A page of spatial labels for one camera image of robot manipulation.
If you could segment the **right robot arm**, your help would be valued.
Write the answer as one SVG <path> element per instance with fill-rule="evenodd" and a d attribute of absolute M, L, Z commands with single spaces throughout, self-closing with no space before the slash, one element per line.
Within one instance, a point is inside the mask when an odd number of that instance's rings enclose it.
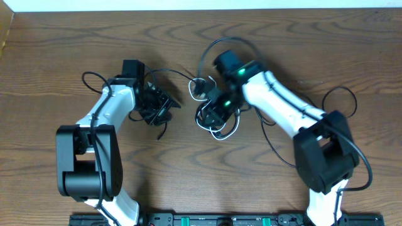
<path fill-rule="evenodd" d="M 362 159 L 347 118 L 338 111 L 326 113 L 306 103 L 283 86 L 259 61 L 214 60 L 214 67 L 229 86 L 204 86 L 207 105 L 198 115 L 201 125 L 218 134 L 243 103 L 267 114 L 293 141 L 295 168 L 310 189 L 307 217 L 314 225 L 338 225 L 343 193 Z"/>

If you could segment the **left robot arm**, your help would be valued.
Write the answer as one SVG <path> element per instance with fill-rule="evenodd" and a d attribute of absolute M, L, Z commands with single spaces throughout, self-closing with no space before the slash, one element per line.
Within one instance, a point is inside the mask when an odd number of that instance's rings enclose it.
<path fill-rule="evenodd" d="M 144 225 L 139 203 L 122 186 L 117 132 L 133 111 L 149 125 L 167 124 L 180 104 L 142 75 L 107 79 L 100 94 L 85 117 L 56 131 L 58 190 L 97 209 L 109 225 Z"/>

